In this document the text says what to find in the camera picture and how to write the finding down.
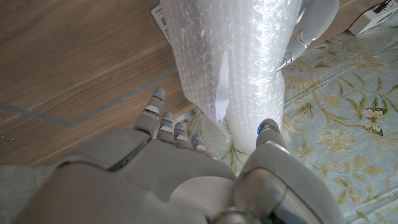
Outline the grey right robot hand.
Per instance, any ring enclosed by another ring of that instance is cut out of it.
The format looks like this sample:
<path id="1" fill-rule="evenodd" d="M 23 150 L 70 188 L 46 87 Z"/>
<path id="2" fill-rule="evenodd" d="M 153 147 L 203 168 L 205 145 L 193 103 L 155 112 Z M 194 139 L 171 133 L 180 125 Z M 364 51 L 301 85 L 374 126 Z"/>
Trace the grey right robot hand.
<path id="1" fill-rule="evenodd" d="M 291 156 L 277 123 L 258 127 L 239 174 L 199 134 L 162 113 L 158 88 L 132 128 L 79 146 L 15 217 L 16 223 L 343 223 L 333 194 Z"/>

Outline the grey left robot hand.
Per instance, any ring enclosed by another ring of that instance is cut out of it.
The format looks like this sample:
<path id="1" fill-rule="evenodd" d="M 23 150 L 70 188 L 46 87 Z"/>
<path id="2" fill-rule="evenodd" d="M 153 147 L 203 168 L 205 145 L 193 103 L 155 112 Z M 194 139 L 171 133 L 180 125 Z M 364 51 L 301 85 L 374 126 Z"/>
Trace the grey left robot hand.
<path id="1" fill-rule="evenodd" d="M 304 0 L 298 16 L 298 34 L 287 46 L 280 67 L 281 71 L 298 59 L 315 40 L 329 28 L 339 8 L 339 0 Z"/>

